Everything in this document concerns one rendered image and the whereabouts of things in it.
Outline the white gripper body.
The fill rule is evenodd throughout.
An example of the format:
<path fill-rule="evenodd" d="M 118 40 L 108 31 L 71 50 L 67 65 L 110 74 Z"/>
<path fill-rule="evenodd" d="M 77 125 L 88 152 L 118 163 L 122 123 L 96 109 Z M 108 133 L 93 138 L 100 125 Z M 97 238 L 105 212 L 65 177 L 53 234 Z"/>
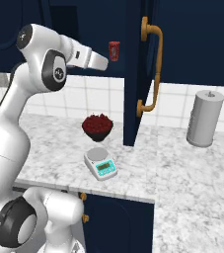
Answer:
<path fill-rule="evenodd" d="M 87 67 L 90 69 L 105 71 L 108 68 L 109 60 L 104 56 L 92 51 L 87 61 Z"/>

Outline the navy cabinet door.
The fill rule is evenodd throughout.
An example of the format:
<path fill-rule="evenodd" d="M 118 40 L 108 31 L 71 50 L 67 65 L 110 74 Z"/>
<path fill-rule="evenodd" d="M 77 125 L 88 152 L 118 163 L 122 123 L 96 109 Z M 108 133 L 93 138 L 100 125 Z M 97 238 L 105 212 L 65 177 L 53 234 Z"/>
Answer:
<path fill-rule="evenodd" d="M 155 25 L 160 0 L 126 0 L 125 18 L 125 72 L 123 144 L 133 146 L 141 117 L 136 116 L 137 101 L 146 105 L 148 93 L 155 75 L 158 37 L 148 35 L 141 40 L 141 21 L 148 18 L 149 25 Z"/>

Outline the navy upper cabinet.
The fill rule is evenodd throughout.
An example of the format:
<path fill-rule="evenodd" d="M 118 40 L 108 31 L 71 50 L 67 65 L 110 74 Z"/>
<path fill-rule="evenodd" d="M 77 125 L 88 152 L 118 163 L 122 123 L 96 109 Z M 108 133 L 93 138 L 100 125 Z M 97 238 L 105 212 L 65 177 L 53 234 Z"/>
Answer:
<path fill-rule="evenodd" d="M 224 0 L 160 0 L 161 80 L 224 86 Z"/>
<path fill-rule="evenodd" d="M 16 47 L 19 30 L 39 24 L 68 36 L 104 57 L 119 43 L 117 61 L 106 71 L 72 67 L 70 75 L 122 77 L 125 70 L 125 0 L 0 0 L 0 72 L 24 60 Z"/>

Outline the white digital scale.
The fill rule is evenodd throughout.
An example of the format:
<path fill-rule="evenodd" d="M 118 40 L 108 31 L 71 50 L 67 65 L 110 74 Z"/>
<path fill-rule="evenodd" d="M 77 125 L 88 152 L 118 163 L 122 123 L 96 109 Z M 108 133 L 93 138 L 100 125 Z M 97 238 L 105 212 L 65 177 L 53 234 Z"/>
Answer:
<path fill-rule="evenodd" d="M 106 181 L 117 174 L 112 156 L 102 147 L 95 147 L 84 154 L 84 162 L 98 181 Z"/>

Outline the navy base cabinet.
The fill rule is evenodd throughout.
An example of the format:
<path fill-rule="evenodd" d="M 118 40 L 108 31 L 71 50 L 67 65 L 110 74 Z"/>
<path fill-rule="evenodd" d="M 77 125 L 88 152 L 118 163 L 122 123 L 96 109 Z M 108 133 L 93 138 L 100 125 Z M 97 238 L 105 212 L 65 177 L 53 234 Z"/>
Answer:
<path fill-rule="evenodd" d="M 152 253 L 154 205 L 86 194 L 87 253 Z"/>

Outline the bowl of red berries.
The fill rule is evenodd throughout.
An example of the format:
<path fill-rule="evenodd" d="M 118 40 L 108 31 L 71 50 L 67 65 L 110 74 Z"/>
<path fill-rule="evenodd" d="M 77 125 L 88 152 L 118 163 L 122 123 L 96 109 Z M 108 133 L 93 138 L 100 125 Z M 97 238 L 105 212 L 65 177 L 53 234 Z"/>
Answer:
<path fill-rule="evenodd" d="M 84 133 L 95 142 L 103 141 L 111 132 L 113 122 L 104 114 L 90 115 L 82 123 Z"/>

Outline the grey paper towel roll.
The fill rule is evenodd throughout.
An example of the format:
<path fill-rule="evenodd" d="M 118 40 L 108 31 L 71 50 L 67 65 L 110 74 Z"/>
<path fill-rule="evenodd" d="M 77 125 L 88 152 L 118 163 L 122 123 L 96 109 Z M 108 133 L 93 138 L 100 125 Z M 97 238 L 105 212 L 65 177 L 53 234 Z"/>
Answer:
<path fill-rule="evenodd" d="M 201 90 L 195 94 L 190 113 L 187 142 L 196 147 L 209 147 L 213 142 L 224 96 L 216 91 Z"/>

